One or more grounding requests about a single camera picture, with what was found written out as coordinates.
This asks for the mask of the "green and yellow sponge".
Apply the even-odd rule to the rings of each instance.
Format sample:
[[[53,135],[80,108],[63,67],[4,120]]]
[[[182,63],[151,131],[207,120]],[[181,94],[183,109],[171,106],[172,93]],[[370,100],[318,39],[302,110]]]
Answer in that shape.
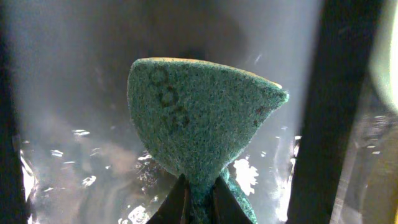
[[[210,222],[215,180],[288,99],[263,77],[203,60],[141,58],[127,82],[138,136],[167,172],[188,179],[195,223]]]

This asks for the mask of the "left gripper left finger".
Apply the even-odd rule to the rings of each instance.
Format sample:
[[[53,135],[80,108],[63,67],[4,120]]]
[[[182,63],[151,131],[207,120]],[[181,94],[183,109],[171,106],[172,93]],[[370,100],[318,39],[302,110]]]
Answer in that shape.
[[[147,224],[189,224],[190,223],[190,184],[181,174],[162,202],[158,211]]]

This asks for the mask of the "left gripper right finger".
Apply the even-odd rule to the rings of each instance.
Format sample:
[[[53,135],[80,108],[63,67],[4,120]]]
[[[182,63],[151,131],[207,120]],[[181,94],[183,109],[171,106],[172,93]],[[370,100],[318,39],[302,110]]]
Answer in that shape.
[[[252,224],[221,176],[212,188],[213,224]]]

